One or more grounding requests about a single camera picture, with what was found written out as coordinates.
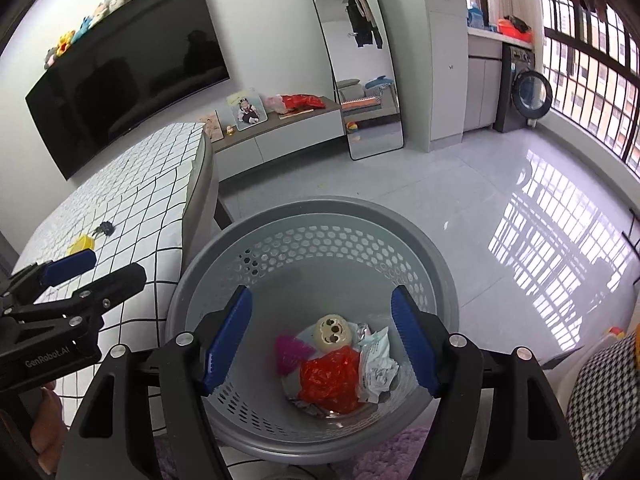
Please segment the person's left hand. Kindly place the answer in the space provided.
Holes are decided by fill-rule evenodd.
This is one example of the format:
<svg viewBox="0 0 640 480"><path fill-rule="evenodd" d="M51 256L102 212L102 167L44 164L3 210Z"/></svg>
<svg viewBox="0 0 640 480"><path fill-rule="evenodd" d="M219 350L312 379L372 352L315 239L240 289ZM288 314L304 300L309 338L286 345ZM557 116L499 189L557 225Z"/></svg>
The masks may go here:
<svg viewBox="0 0 640 480"><path fill-rule="evenodd" d="M46 474L55 474L62 456L67 434L60 397L54 392L56 382L40 388L42 396L34 426L30 432L38 464Z"/></svg>

